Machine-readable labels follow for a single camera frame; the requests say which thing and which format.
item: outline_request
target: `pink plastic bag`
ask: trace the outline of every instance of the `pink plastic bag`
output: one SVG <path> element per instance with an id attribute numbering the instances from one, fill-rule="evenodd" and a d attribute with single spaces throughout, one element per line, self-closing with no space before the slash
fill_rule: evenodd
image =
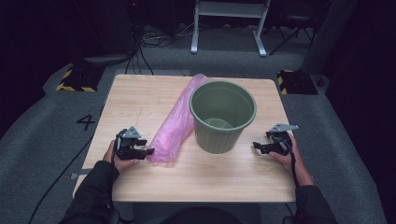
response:
<path id="1" fill-rule="evenodd" d="M 153 155 L 147 157 L 148 161 L 158 163 L 175 161 L 181 144 L 194 126 L 194 120 L 190 112 L 192 92 L 202 84 L 212 80 L 212 78 L 203 74 L 192 77 L 189 85 L 181 93 L 171 112 L 155 134 L 149 146 L 155 148 L 155 151 Z"/>

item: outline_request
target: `number 4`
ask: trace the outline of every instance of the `number 4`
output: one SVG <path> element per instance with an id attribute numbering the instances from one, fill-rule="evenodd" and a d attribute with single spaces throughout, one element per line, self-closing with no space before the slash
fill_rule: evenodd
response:
<path id="1" fill-rule="evenodd" d="M 88 126 L 90 126 L 90 124 L 92 124 L 92 123 L 95 123 L 95 121 L 91 121 L 91 119 L 92 119 L 92 115 L 89 114 L 89 115 L 85 116 L 84 118 L 79 119 L 77 121 L 77 123 L 85 123 L 84 131 L 87 131 L 88 130 Z"/>

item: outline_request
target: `hand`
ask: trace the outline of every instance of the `hand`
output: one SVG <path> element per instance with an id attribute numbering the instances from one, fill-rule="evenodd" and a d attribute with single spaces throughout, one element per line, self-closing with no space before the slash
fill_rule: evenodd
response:
<path id="1" fill-rule="evenodd" d="M 297 146 L 296 139 L 291 134 L 289 134 L 289 137 L 292 143 L 294 158 L 296 159 L 295 170 L 296 170 L 297 180 L 300 186 L 314 185 L 314 180 L 312 179 L 311 174 L 309 174 L 308 170 L 304 165 L 303 157 L 301 156 L 300 149 Z M 270 152 L 269 155 L 273 157 L 275 160 L 279 161 L 283 165 L 283 167 L 292 175 L 290 153 L 286 156 L 283 156 L 276 152 Z"/>
<path id="2" fill-rule="evenodd" d="M 108 146 L 108 150 L 105 153 L 105 156 L 103 157 L 104 161 L 111 162 L 111 154 L 113 152 L 113 147 L 114 147 L 114 140 L 110 142 L 110 146 Z M 117 155 L 114 156 L 114 165 L 116 166 L 117 170 L 122 173 L 124 170 L 128 169 L 129 167 L 135 166 L 138 164 L 140 160 L 127 160 L 127 161 L 122 161 Z"/>

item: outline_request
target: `black jacket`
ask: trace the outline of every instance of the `black jacket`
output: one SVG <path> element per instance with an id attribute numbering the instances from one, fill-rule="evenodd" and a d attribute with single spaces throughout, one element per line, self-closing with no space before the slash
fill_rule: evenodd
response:
<path id="1" fill-rule="evenodd" d="M 98 161 L 80 184 L 60 224 L 108 224 L 111 217 L 108 205 L 112 181 L 120 174 L 117 169 L 114 172 L 109 162 Z M 318 187 L 302 186 L 295 192 L 296 223 L 336 223 L 332 209 Z"/>

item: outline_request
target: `green plastic bucket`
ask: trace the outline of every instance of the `green plastic bucket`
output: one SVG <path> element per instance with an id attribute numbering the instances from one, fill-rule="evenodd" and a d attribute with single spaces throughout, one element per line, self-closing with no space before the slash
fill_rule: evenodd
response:
<path id="1" fill-rule="evenodd" d="M 238 84 L 212 81 L 201 85 L 190 98 L 197 144 L 215 154 L 231 150 L 256 110 L 253 96 Z"/>

